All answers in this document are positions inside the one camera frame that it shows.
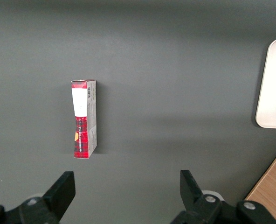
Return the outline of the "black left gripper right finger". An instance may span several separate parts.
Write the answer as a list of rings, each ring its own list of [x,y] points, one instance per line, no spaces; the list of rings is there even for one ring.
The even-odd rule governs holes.
[[[172,224],[276,224],[258,202],[244,200],[232,206],[213,194],[204,194],[189,170],[180,171],[180,195],[185,210]]]

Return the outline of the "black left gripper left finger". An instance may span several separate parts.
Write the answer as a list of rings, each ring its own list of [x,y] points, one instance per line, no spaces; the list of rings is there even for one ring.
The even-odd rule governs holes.
[[[0,205],[0,224],[58,224],[76,195],[73,171],[65,171],[43,194],[5,211]]]

